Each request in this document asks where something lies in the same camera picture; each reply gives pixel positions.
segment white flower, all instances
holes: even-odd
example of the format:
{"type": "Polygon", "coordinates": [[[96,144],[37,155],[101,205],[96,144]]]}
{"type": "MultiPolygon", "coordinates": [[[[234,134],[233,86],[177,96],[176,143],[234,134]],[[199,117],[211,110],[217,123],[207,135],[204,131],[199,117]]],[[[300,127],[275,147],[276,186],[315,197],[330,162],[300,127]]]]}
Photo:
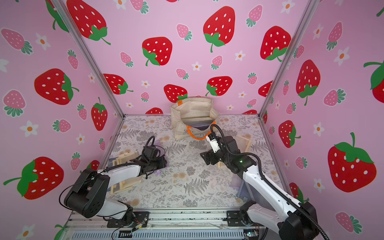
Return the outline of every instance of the white flower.
{"type": "Polygon", "coordinates": [[[150,86],[148,81],[141,81],[141,85],[144,86],[145,88],[148,88],[148,86],[150,86]]]}
{"type": "Polygon", "coordinates": [[[192,64],[192,67],[193,67],[193,70],[197,70],[197,71],[200,71],[200,68],[201,68],[201,65],[199,65],[198,62],[196,62],[195,64],[192,64]]]}
{"type": "Polygon", "coordinates": [[[240,52],[235,53],[235,56],[236,56],[235,60],[240,60],[240,61],[242,61],[242,60],[243,60],[243,57],[245,56],[245,54],[243,53],[243,50],[241,50],[240,52]]]}
{"type": "Polygon", "coordinates": [[[321,33],[321,31],[323,30],[323,26],[321,26],[320,25],[320,23],[319,23],[319,26],[317,26],[317,28],[315,29],[315,30],[313,30],[313,39],[315,39],[315,38],[319,38],[320,37],[320,33],[321,33]]]}
{"type": "Polygon", "coordinates": [[[35,227],[34,224],[32,226],[30,226],[30,227],[24,226],[22,233],[17,235],[16,239],[26,240],[27,237],[32,237],[33,236],[33,231],[32,230],[33,230],[34,227],[35,227]]]}
{"type": "Polygon", "coordinates": [[[39,127],[39,125],[35,124],[33,125],[31,121],[27,121],[26,126],[21,126],[20,129],[25,131],[25,137],[28,137],[29,135],[37,135],[36,129],[39,127]]]}
{"type": "Polygon", "coordinates": [[[124,9],[125,10],[125,3],[127,2],[127,0],[113,0],[115,3],[116,3],[116,8],[117,9],[124,9]]]}
{"type": "Polygon", "coordinates": [[[245,95],[246,95],[246,93],[244,93],[244,91],[243,91],[243,92],[239,93],[239,98],[244,98],[245,95]]]}
{"type": "Polygon", "coordinates": [[[293,8],[294,6],[295,3],[293,3],[292,0],[283,2],[283,9],[281,10],[281,13],[286,12],[288,14],[291,11],[291,8],[293,8]]]}
{"type": "Polygon", "coordinates": [[[91,83],[95,83],[95,76],[92,73],[90,75],[88,75],[88,77],[89,77],[89,81],[91,83]]]}
{"type": "Polygon", "coordinates": [[[7,72],[7,69],[5,68],[5,65],[7,65],[9,62],[5,59],[0,58],[0,71],[7,72]]]}
{"type": "Polygon", "coordinates": [[[284,166],[285,166],[287,169],[289,168],[288,160],[285,160],[285,162],[284,162],[284,166]]]}
{"type": "Polygon", "coordinates": [[[84,139],[85,139],[85,136],[81,135],[81,133],[79,133],[79,137],[76,138],[79,145],[84,143],[84,139]]]}
{"type": "Polygon", "coordinates": [[[321,136],[321,132],[324,132],[324,130],[325,130],[323,127],[321,127],[321,122],[317,125],[314,124],[313,127],[314,127],[313,134],[317,133],[317,135],[319,135],[319,137],[321,136]]]}
{"type": "Polygon", "coordinates": [[[341,6],[341,4],[343,3],[344,0],[336,0],[335,4],[339,4],[339,6],[341,6]]]}
{"type": "Polygon", "coordinates": [[[339,62],[339,66],[341,66],[343,64],[343,61],[347,60],[349,58],[349,55],[347,54],[348,50],[349,50],[349,47],[344,49],[344,51],[339,49],[339,51],[337,52],[337,57],[333,61],[339,62]]]}
{"type": "Polygon", "coordinates": [[[317,188],[317,190],[319,190],[319,192],[321,192],[322,189],[325,189],[324,185],[321,184],[321,179],[317,180],[316,178],[314,178],[313,180],[314,180],[313,187],[317,188]]]}
{"type": "Polygon", "coordinates": [[[47,48],[51,47],[51,45],[47,42],[46,36],[40,36],[40,34],[36,33],[36,43],[41,45],[44,50],[47,50],[47,48]]]}

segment pink wall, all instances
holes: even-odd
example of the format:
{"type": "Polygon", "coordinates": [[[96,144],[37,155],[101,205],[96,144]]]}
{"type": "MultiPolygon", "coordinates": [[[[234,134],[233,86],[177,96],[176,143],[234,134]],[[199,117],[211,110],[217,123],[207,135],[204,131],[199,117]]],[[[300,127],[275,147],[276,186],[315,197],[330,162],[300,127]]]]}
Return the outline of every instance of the pink wall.
{"type": "Polygon", "coordinates": [[[266,126],[283,172],[302,192],[293,194],[309,198],[331,239],[382,235],[384,75],[382,65],[364,64],[383,61],[384,15],[376,16],[383,7],[380,1],[321,2],[300,42],[304,52],[300,48],[291,59],[267,110],[266,126]],[[305,84],[311,88],[303,89],[305,84]],[[371,84],[378,87],[372,91],[371,84]],[[292,124],[301,136],[293,145],[292,124]]]}
{"type": "MultiPolygon", "coordinates": [[[[262,91],[264,87],[269,88],[269,82],[273,80],[280,64],[276,54],[271,61],[263,58],[270,55],[275,48],[282,50],[289,44],[289,35],[294,34],[306,3],[307,0],[87,0],[85,3],[80,0],[68,0],[67,6],[102,72],[114,74],[115,79],[127,82],[128,91],[124,90],[123,94],[116,87],[117,81],[110,84],[126,114],[143,114],[152,108],[160,108],[163,113],[170,113],[170,106],[178,100],[178,93],[184,96],[185,92],[188,97],[205,96],[208,93],[207,97],[215,100],[215,108],[221,113],[243,113],[260,110],[265,100],[262,91]],[[218,10],[218,20],[215,20],[216,15],[210,18],[218,10]],[[255,20],[256,25],[250,22],[251,19],[247,20],[249,16],[255,20]],[[91,29],[92,25],[97,27],[95,33],[91,29]],[[210,34],[215,32],[220,34],[218,40],[210,37],[210,34]],[[211,43],[207,42],[204,33],[207,33],[211,43]],[[268,46],[263,41],[265,34],[266,40],[269,41],[268,46]],[[165,38],[147,40],[156,37],[165,38]],[[166,45],[156,47],[156,42],[166,45]],[[143,54],[142,46],[145,47],[149,58],[150,53],[155,53],[148,66],[148,58],[143,54]],[[213,70],[213,62],[219,66],[218,69],[213,70]],[[215,87],[215,83],[220,79],[232,84],[229,88],[225,88],[225,84],[219,89],[207,90],[207,83],[215,87]],[[166,87],[167,94],[171,88],[168,94],[171,98],[164,91],[168,84],[174,85],[166,87]]],[[[108,77],[109,81],[113,80],[113,76],[108,77]]]]}
{"type": "Polygon", "coordinates": [[[6,1],[0,9],[0,28],[13,30],[2,29],[0,36],[0,95],[2,108],[6,109],[0,114],[1,182],[22,177],[1,185],[1,239],[21,239],[23,234],[27,238],[33,235],[31,239],[54,239],[61,229],[55,225],[64,225],[70,213],[59,205],[59,194],[74,183],[80,170],[91,161],[102,160],[105,151],[100,148],[99,139],[103,138],[108,147],[118,124],[99,83],[90,81],[91,70],[73,38],[63,30],[66,28],[61,22],[55,23],[54,30],[53,22],[45,1],[6,1]],[[24,54],[25,49],[32,49],[32,53],[24,54]],[[76,69],[69,62],[68,50],[76,54],[75,59],[71,58],[76,69]],[[79,89],[73,90],[71,101],[71,88],[64,73],[71,85],[79,89]],[[98,97],[108,113],[101,131],[91,119],[98,97]],[[78,104],[84,105],[86,115],[82,110],[80,117],[78,104]],[[61,121],[58,131],[54,130],[54,122],[62,119],[70,124],[70,129],[61,121]],[[85,138],[79,143],[80,134],[85,138]]]}

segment red strawberry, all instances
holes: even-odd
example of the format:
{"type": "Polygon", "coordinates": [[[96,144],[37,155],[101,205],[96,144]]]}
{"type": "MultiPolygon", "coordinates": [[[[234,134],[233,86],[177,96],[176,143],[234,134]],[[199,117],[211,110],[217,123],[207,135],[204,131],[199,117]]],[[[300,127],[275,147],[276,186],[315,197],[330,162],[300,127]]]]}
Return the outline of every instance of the red strawberry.
{"type": "Polygon", "coordinates": [[[73,67],[73,69],[77,69],[77,66],[79,65],[79,61],[76,58],[76,54],[72,49],[68,50],[68,62],[73,67]]]}
{"type": "Polygon", "coordinates": [[[285,82],[284,82],[284,87],[283,87],[283,95],[285,96],[285,95],[287,95],[287,93],[288,93],[288,90],[289,90],[289,81],[288,80],[285,80],[285,82]]]}
{"type": "Polygon", "coordinates": [[[185,88],[168,84],[164,86],[164,93],[169,101],[175,103],[188,97],[188,92],[185,88]]]}
{"type": "Polygon", "coordinates": [[[82,0],[67,0],[67,8],[81,35],[94,41],[107,36],[107,23],[102,15],[82,0]]]}
{"type": "Polygon", "coordinates": [[[314,94],[320,83],[320,72],[312,60],[306,60],[301,66],[296,82],[296,92],[301,98],[306,98],[304,106],[307,105],[308,96],[314,94]]]}
{"type": "Polygon", "coordinates": [[[283,144],[287,148],[290,148],[295,144],[295,138],[301,138],[301,136],[296,137],[296,127],[290,120],[280,124],[278,131],[283,144]]]}
{"type": "Polygon", "coordinates": [[[77,105],[77,111],[79,111],[79,117],[82,120],[87,119],[87,109],[84,108],[84,105],[82,104],[77,105]]]}
{"type": "Polygon", "coordinates": [[[24,113],[25,100],[22,94],[17,90],[10,90],[4,97],[3,103],[6,105],[4,110],[11,117],[20,117],[24,113]]]}
{"type": "Polygon", "coordinates": [[[362,226],[359,224],[359,221],[352,215],[349,216],[345,212],[339,212],[335,215],[335,218],[336,221],[348,232],[355,231],[356,234],[361,233],[362,226]]]}
{"type": "Polygon", "coordinates": [[[249,111],[246,111],[245,113],[242,113],[242,114],[257,114],[257,111],[256,110],[249,110],[249,111]]]}
{"type": "Polygon", "coordinates": [[[332,181],[344,192],[353,192],[368,185],[376,177],[376,167],[368,153],[355,147],[355,134],[351,132],[353,145],[341,142],[328,152],[328,165],[332,181]]]}
{"type": "Polygon", "coordinates": [[[1,28],[0,30],[3,38],[12,48],[20,50],[22,53],[28,55],[33,53],[31,44],[28,41],[24,41],[24,38],[20,33],[7,28],[1,28]]]}
{"type": "Polygon", "coordinates": [[[227,44],[235,32],[235,11],[233,8],[225,6],[220,8],[208,18],[203,26],[205,40],[216,47],[227,44]]]}
{"type": "Polygon", "coordinates": [[[71,124],[65,120],[65,119],[62,119],[62,120],[56,120],[53,122],[53,130],[55,130],[56,132],[67,132],[71,129],[71,124]]]}
{"type": "Polygon", "coordinates": [[[247,104],[247,108],[253,107],[256,104],[256,101],[257,101],[256,99],[252,99],[251,101],[249,101],[247,104]]]}
{"type": "Polygon", "coordinates": [[[259,95],[263,96],[263,97],[266,97],[266,95],[268,94],[269,92],[269,89],[271,88],[271,85],[272,85],[272,81],[262,85],[260,88],[259,88],[259,95]]]}
{"type": "Polygon", "coordinates": [[[296,104],[295,103],[290,103],[286,109],[286,113],[291,115],[294,111],[296,110],[296,104]]]}
{"type": "Polygon", "coordinates": [[[48,12],[55,19],[53,21],[53,25],[52,25],[53,30],[56,30],[55,29],[55,24],[56,24],[56,21],[57,21],[57,24],[59,25],[59,27],[61,29],[63,29],[64,31],[69,33],[68,28],[65,26],[65,24],[64,24],[63,20],[61,19],[59,13],[56,11],[55,7],[53,6],[51,0],[45,0],[45,3],[47,5],[48,12]]]}
{"type": "Polygon", "coordinates": [[[184,38],[185,41],[189,41],[192,39],[192,32],[188,29],[187,26],[183,24],[178,24],[176,26],[176,30],[179,37],[184,38]]]}
{"type": "Polygon", "coordinates": [[[232,85],[232,78],[228,76],[214,77],[207,82],[207,94],[210,93],[212,96],[221,96],[227,92],[229,87],[232,85]]]}
{"type": "Polygon", "coordinates": [[[37,199],[56,188],[64,178],[63,169],[52,159],[38,157],[22,170],[22,176],[7,180],[3,185],[20,179],[17,190],[26,199],[37,199]]]}
{"type": "Polygon", "coordinates": [[[247,26],[251,28],[256,25],[256,22],[262,17],[262,13],[263,5],[257,5],[254,7],[248,14],[249,18],[247,18],[247,26]]]}
{"type": "Polygon", "coordinates": [[[149,94],[147,92],[143,92],[140,96],[143,102],[147,102],[149,100],[149,94]]]}
{"type": "Polygon", "coordinates": [[[345,100],[346,93],[343,89],[338,89],[337,91],[333,89],[330,91],[324,98],[324,104],[328,106],[335,106],[336,103],[341,103],[345,100]]]}
{"type": "Polygon", "coordinates": [[[269,134],[272,135],[272,134],[274,134],[274,133],[275,133],[275,127],[274,127],[274,126],[271,126],[271,127],[269,128],[269,134]]]}
{"type": "Polygon", "coordinates": [[[91,117],[96,130],[101,131],[107,122],[108,112],[107,109],[105,109],[105,106],[101,104],[100,98],[99,102],[95,103],[91,109],[91,117]]]}
{"type": "Polygon", "coordinates": [[[163,66],[169,62],[172,53],[172,43],[166,37],[148,38],[142,44],[144,57],[153,65],[163,66]]]}
{"type": "Polygon", "coordinates": [[[300,188],[297,186],[296,183],[291,182],[289,184],[289,187],[291,189],[293,197],[296,198],[297,200],[299,200],[301,203],[305,203],[305,202],[308,202],[310,200],[309,198],[307,198],[307,200],[304,200],[303,193],[301,192],[300,188]]]}
{"type": "Polygon", "coordinates": [[[249,84],[251,84],[251,85],[254,85],[254,84],[256,83],[256,81],[257,81],[256,73],[250,73],[250,74],[248,75],[248,80],[247,80],[247,82],[248,82],[249,84]]]}
{"type": "Polygon", "coordinates": [[[128,54],[126,54],[125,52],[120,53],[120,59],[129,68],[133,67],[132,58],[128,54]]]}
{"type": "Polygon", "coordinates": [[[327,42],[328,51],[331,51],[337,45],[337,40],[340,39],[342,33],[343,33],[343,24],[342,22],[338,22],[333,27],[332,31],[329,33],[328,42],[327,42]]]}
{"type": "Polygon", "coordinates": [[[160,108],[151,108],[145,114],[163,114],[163,111],[160,108]]]}
{"type": "Polygon", "coordinates": [[[80,165],[80,153],[78,152],[75,152],[72,156],[72,160],[71,160],[71,168],[72,170],[76,170],[80,165]]]}
{"type": "Polygon", "coordinates": [[[307,168],[308,166],[307,159],[305,159],[304,157],[298,157],[295,163],[296,163],[296,166],[300,169],[307,168]]]}
{"type": "Polygon", "coordinates": [[[114,94],[124,94],[127,91],[128,92],[133,92],[132,90],[128,90],[128,84],[124,80],[124,78],[114,75],[114,74],[103,74],[105,79],[107,80],[109,87],[111,88],[112,92],[114,94]]]}
{"type": "Polygon", "coordinates": [[[53,68],[35,79],[36,92],[45,99],[59,105],[68,104],[73,97],[71,80],[62,70],[53,68]]]}
{"type": "Polygon", "coordinates": [[[100,145],[100,149],[104,151],[105,150],[105,141],[103,138],[99,139],[99,145],[100,145]]]}
{"type": "Polygon", "coordinates": [[[364,67],[369,65],[380,65],[371,75],[371,89],[373,96],[384,103],[384,61],[383,63],[368,62],[364,67]]]}
{"type": "Polygon", "coordinates": [[[273,60],[283,55],[291,42],[291,35],[279,26],[271,27],[264,35],[260,56],[265,60],[273,60]]]}
{"type": "Polygon", "coordinates": [[[181,69],[181,68],[176,69],[176,74],[179,78],[182,78],[184,80],[189,78],[188,73],[184,69],[181,69]]]}
{"type": "Polygon", "coordinates": [[[300,45],[298,48],[296,48],[295,52],[293,53],[294,58],[299,58],[304,53],[304,46],[300,45]]]}
{"type": "Polygon", "coordinates": [[[144,2],[143,0],[130,0],[132,7],[136,11],[140,11],[141,14],[147,14],[149,12],[149,6],[147,5],[147,2],[144,2]]]}

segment black cable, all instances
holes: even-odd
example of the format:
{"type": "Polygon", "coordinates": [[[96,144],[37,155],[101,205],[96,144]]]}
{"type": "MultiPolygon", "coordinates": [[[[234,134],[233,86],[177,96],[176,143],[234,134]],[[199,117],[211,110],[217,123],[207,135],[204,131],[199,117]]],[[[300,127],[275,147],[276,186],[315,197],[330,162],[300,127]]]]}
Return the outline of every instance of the black cable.
{"type": "Polygon", "coordinates": [[[253,156],[254,158],[256,158],[257,160],[257,166],[259,168],[259,174],[260,174],[260,177],[262,178],[262,180],[265,181],[265,183],[270,186],[277,194],[279,194],[284,200],[286,200],[289,204],[291,204],[294,208],[296,208],[301,214],[303,214],[311,223],[313,223],[317,229],[319,230],[320,234],[322,235],[322,237],[324,238],[324,240],[329,240],[329,237],[327,236],[327,234],[325,233],[325,231],[321,228],[321,226],[306,212],[304,211],[303,209],[301,209],[300,206],[296,205],[291,199],[289,199],[285,194],[283,194],[280,190],[278,190],[272,183],[270,183],[268,181],[268,179],[264,176],[263,174],[263,170],[262,170],[262,162],[260,160],[260,158],[254,154],[254,153],[251,153],[251,152],[243,152],[243,153],[232,153],[231,151],[229,151],[229,148],[228,148],[228,144],[225,140],[225,136],[224,136],[224,133],[223,131],[221,130],[221,128],[219,126],[217,126],[216,124],[211,124],[211,127],[210,127],[210,130],[211,132],[213,133],[213,128],[217,128],[217,130],[220,132],[220,135],[223,139],[223,142],[224,142],[224,146],[225,148],[227,149],[227,151],[229,152],[229,154],[231,155],[234,155],[234,156],[243,156],[243,155],[250,155],[250,156],[253,156]]]}

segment green stem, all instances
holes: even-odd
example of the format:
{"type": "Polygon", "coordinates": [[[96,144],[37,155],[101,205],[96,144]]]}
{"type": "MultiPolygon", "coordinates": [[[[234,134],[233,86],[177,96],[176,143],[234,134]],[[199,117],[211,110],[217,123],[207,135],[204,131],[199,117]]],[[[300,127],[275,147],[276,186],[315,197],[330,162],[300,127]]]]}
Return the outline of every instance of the green stem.
{"type": "Polygon", "coordinates": [[[104,42],[106,42],[108,45],[111,45],[110,43],[108,43],[106,40],[104,40],[103,38],[101,38],[104,42]]]}
{"type": "Polygon", "coordinates": [[[10,182],[12,182],[12,181],[14,181],[14,180],[17,180],[17,179],[21,179],[21,178],[20,178],[20,177],[17,177],[17,178],[9,179],[9,180],[5,181],[5,182],[3,183],[3,185],[5,186],[5,185],[7,185],[8,183],[10,183],[10,182]]]}

